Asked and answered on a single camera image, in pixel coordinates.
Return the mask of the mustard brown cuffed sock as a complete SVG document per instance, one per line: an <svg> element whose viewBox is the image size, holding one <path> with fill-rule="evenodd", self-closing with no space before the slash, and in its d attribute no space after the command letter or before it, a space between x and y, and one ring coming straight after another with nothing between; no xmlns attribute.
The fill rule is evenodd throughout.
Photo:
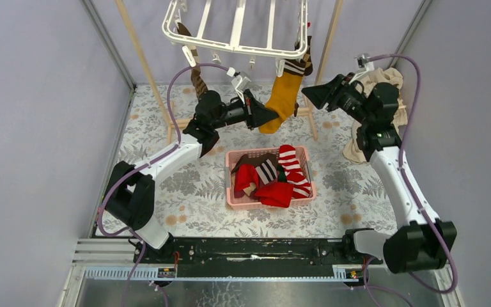
<svg viewBox="0 0 491 307"><path fill-rule="evenodd" d="M263 134L277 132L282 123L295 112L298 91L306 70L303 59L286 59L283 74L276 77L271 96L265 107L275 111L278 117L258 128Z"/></svg>

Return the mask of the dark argyle sock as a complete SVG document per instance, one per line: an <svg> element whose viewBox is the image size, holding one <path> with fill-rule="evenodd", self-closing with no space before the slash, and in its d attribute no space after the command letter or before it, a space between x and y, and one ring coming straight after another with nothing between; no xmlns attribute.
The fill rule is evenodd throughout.
<svg viewBox="0 0 491 307"><path fill-rule="evenodd" d="M307 37L308 48L306 53L302 57L302 61L305 63L304 77L311 75L313 72L313 64L311 59L311 39L312 36L308 35Z"/></svg>

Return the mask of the red white striped sock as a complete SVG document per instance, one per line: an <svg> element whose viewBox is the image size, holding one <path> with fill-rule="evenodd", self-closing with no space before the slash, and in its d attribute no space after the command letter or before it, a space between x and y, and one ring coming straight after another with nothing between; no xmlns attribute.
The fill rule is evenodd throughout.
<svg viewBox="0 0 491 307"><path fill-rule="evenodd" d="M278 164L282 167L286 181L293 185L293 198L309 198L311 184L306 178L296 156L296 148L291 145L281 145L278 151Z"/></svg>

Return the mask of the brown striped sock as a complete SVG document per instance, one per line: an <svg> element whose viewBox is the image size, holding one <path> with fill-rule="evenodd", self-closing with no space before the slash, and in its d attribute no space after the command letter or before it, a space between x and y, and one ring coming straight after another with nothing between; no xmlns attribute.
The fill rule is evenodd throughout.
<svg viewBox="0 0 491 307"><path fill-rule="evenodd" d="M190 31L181 22L177 22L176 25L178 27L177 32L179 35L191 36ZM195 62L195 65L192 66L191 70L191 83L195 89L196 97L199 98L202 94L208 91L208 86L201 77L201 68L198 66L198 64L200 63L200 58L196 47L194 45L186 45L186 47L190 51L191 56Z"/></svg>

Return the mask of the red bear sock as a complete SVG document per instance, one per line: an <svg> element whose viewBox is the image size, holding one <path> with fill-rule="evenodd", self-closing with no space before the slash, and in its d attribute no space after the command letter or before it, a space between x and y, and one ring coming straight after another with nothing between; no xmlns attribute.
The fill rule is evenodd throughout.
<svg viewBox="0 0 491 307"><path fill-rule="evenodd" d="M259 186L259 177L256 168L251 164L243 164L235 172L233 195L235 198L254 196Z"/></svg>

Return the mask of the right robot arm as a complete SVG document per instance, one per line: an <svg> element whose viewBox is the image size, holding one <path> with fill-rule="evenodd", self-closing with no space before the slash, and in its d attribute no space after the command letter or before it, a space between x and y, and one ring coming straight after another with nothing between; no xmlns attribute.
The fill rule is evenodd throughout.
<svg viewBox="0 0 491 307"><path fill-rule="evenodd" d="M357 144L377 173L396 219L392 235L366 228L347 231L341 255L351 264L374 256L392 273L441 269L449 260L457 230L432 209L409 169L393 125L399 89L390 83L377 83L369 94L363 89L353 74L339 74L326 84L301 90L317 109L341 109L360 123Z"/></svg>

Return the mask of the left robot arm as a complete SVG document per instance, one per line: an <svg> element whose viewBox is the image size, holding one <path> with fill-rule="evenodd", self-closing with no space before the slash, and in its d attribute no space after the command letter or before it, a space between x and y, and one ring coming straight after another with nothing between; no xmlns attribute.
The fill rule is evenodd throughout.
<svg viewBox="0 0 491 307"><path fill-rule="evenodd" d="M211 151L219 140L219 128L245 123L253 130L276 118L278 114L256 100L250 90L245 90L229 104L214 90L204 92L178 141L143 162L121 161L115 165L102 200L102 210L124 223L148 245L148 254L156 262L167 262L172 257L173 247L168 242L171 234L155 216L157 185Z"/></svg>

